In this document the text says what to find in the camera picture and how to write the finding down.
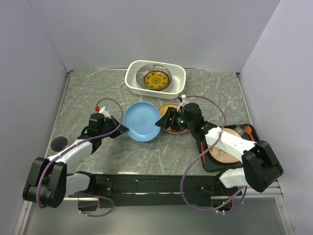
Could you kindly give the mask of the blue plate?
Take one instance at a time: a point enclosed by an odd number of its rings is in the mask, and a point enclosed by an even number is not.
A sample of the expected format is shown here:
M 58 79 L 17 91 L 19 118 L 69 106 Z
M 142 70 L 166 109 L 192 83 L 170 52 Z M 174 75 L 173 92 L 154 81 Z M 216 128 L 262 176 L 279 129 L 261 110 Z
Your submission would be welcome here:
M 148 142 L 160 133 L 161 128 L 156 126 L 160 119 L 160 112 L 155 105 L 141 101 L 126 110 L 123 125 L 129 129 L 130 138 L 138 142 Z

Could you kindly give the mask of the yellow patterned brown-rimmed plate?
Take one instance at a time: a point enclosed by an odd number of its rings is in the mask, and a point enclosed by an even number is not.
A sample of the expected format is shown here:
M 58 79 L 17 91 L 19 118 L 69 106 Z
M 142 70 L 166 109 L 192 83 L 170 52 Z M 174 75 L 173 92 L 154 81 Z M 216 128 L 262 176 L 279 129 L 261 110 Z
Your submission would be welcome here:
M 171 83 L 170 76 L 163 71 L 151 71 L 144 76 L 145 86 L 154 91 L 165 90 Z

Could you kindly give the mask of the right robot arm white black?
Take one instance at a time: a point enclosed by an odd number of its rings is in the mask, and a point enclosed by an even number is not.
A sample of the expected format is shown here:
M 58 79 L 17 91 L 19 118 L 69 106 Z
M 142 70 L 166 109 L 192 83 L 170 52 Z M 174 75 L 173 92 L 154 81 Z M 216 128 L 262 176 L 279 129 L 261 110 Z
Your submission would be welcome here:
M 205 141 L 235 157 L 241 168 L 227 169 L 214 183 L 215 192 L 225 195 L 233 187 L 249 186 L 257 192 L 265 191 L 284 170 L 272 147 L 266 141 L 248 141 L 232 135 L 217 125 L 204 120 L 196 103 L 188 103 L 179 109 L 168 108 L 156 122 L 163 129 L 188 129 L 194 139 Z

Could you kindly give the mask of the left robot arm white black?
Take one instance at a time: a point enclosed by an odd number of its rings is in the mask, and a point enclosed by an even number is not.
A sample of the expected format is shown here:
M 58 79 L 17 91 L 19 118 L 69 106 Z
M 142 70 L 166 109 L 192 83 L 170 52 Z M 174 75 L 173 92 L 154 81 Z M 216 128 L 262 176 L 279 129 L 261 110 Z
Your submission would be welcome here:
M 39 208 L 56 208 L 65 197 L 79 191 L 87 197 L 93 196 L 97 184 L 92 175 L 68 174 L 68 169 L 92 155 L 104 138 L 114 139 L 128 130 L 114 116 L 91 114 L 88 125 L 72 145 L 51 157 L 37 157 L 33 161 L 22 192 L 23 200 L 37 203 Z

